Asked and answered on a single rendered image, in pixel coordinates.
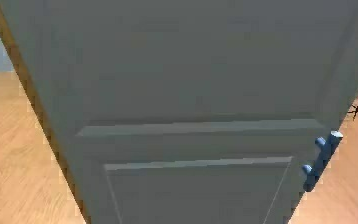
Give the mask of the grey panelled room door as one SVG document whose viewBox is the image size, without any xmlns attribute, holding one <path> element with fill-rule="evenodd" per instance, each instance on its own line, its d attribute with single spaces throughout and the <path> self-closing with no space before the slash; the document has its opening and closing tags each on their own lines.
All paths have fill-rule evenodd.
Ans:
<svg viewBox="0 0 358 224">
<path fill-rule="evenodd" d="M 0 0 L 0 38 L 89 224 L 288 224 L 358 96 L 358 0 Z"/>
</svg>

